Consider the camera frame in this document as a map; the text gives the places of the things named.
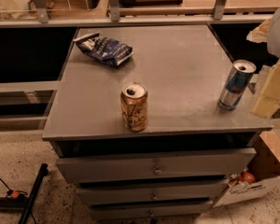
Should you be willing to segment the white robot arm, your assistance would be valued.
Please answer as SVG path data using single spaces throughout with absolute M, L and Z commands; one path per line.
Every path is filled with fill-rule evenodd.
M 269 69 L 252 108 L 254 115 L 268 119 L 280 106 L 280 8 L 270 19 L 250 31 L 246 39 L 254 43 L 266 42 L 268 52 L 279 59 L 278 63 Z

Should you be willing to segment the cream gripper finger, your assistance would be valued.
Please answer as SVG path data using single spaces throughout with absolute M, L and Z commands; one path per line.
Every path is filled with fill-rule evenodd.
M 270 118 L 280 107 L 280 60 L 273 66 L 263 65 L 256 85 L 256 99 L 251 112 Z
M 248 33 L 246 40 L 253 43 L 266 43 L 270 23 L 270 19 L 262 22 L 258 27 Z

